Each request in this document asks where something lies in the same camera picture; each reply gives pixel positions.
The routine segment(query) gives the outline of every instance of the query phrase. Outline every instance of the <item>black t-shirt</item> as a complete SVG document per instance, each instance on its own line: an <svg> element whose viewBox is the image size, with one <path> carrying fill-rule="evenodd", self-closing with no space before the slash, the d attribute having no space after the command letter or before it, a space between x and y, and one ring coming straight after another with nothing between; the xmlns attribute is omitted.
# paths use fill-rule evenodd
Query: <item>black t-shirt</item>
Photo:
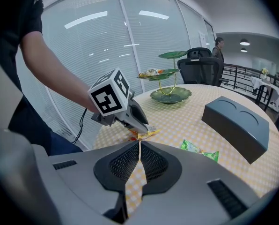
<svg viewBox="0 0 279 225"><path fill-rule="evenodd" d="M21 89L17 75L15 56L21 39L33 31L42 32L41 0L3 0L0 10L0 65ZM51 129L37 114L25 96L20 101L8 127L9 130L25 136L31 144L38 144L50 154Z"/></svg>

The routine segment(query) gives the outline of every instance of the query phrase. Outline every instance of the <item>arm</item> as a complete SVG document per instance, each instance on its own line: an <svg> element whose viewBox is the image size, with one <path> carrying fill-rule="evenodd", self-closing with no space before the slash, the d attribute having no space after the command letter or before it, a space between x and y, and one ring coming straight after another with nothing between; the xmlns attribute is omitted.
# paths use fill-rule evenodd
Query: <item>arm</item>
<svg viewBox="0 0 279 225"><path fill-rule="evenodd" d="M213 48L213 57L217 58L218 57L218 53L219 53L219 50L216 47Z"/></svg>
<svg viewBox="0 0 279 225"><path fill-rule="evenodd" d="M60 63L39 31L25 35L21 49L26 66L41 83L92 112L99 112L88 95L89 87Z"/></svg>

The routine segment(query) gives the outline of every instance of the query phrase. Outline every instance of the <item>window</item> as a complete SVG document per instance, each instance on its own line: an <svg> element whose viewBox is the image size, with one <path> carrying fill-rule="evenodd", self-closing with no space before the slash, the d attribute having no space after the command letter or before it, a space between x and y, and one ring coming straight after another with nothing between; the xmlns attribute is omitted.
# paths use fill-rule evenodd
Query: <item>window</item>
<svg viewBox="0 0 279 225"><path fill-rule="evenodd" d="M191 48L207 47L207 30L204 19L187 5L178 2L190 37Z"/></svg>
<svg viewBox="0 0 279 225"><path fill-rule="evenodd" d="M213 51L213 48L215 47L215 37L212 26L208 22L205 21L206 29L207 29L207 37L208 37L208 48L210 51Z"/></svg>
<svg viewBox="0 0 279 225"><path fill-rule="evenodd" d="M190 49L186 26L176 0L123 0L123 3L141 71L146 71L148 68L174 68L173 60L161 59L158 55ZM177 83L183 83L180 73L178 73ZM144 84L146 91L159 87L158 82L145 80ZM162 85L173 86L174 76L163 80Z"/></svg>
<svg viewBox="0 0 279 225"><path fill-rule="evenodd" d="M62 64L92 85L96 79L116 67L136 94L142 93L131 41L118 0L63 0L42 15L43 36ZM83 107L51 91L52 99L75 133ZM101 125L84 118L81 139L89 148Z"/></svg>
<svg viewBox="0 0 279 225"><path fill-rule="evenodd" d="M129 23L125 21L122 6ZM42 23L46 44L62 64L86 84L90 86L98 77L120 67L136 95L143 92L137 78L139 72L174 67L173 60L161 59L158 55L187 51L191 47L211 48L213 42L211 26L177 0L61 0L44 10ZM83 108L35 79L24 65L20 51L16 59L25 96L54 132L73 141L74 133L80 130ZM177 73L177 84L182 83ZM162 81L162 86L173 84L174 76ZM145 80L144 88L145 91L157 89L159 84ZM77 142L89 149L101 127L91 116L88 111Z"/></svg>

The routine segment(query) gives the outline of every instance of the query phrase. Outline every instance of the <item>dark gray container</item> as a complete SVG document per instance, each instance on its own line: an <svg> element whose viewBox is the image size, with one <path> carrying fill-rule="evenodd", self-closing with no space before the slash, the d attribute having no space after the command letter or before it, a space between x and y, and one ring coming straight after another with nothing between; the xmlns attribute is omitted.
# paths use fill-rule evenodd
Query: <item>dark gray container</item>
<svg viewBox="0 0 279 225"><path fill-rule="evenodd" d="M231 143L250 164L267 151L268 121L229 98L221 96L206 104L202 121Z"/></svg>

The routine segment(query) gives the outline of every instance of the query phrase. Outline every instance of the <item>green plate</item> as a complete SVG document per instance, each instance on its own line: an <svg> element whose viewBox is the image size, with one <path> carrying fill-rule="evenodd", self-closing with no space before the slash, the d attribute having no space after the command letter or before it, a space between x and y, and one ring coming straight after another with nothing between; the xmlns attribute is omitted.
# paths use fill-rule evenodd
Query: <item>green plate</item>
<svg viewBox="0 0 279 225"><path fill-rule="evenodd" d="M150 81L166 79L166 78L172 76L173 74L175 74L176 72L179 72L179 71L180 71L180 69L167 69L167 70L164 70L163 73L159 74L159 75L146 76L146 77L138 77L138 78L148 79Z"/></svg>
<svg viewBox="0 0 279 225"><path fill-rule="evenodd" d="M163 88L162 91L165 93L169 93L172 88ZM160 89L154 91L150 94L150 97L157 101L164 104L175 104L178 102L182 102L191 96L191 91L185 88L175 87L173 92L170 95L164 95Z"/></svg>
<svg viewBox="0 0 279 225"><path fill-rule="evenodd" d="M158 55L160 58L165 59L174 59L174 58L181 58L187 54L187 51L180 51L180 52L167 52L161 55Z"/></svg>

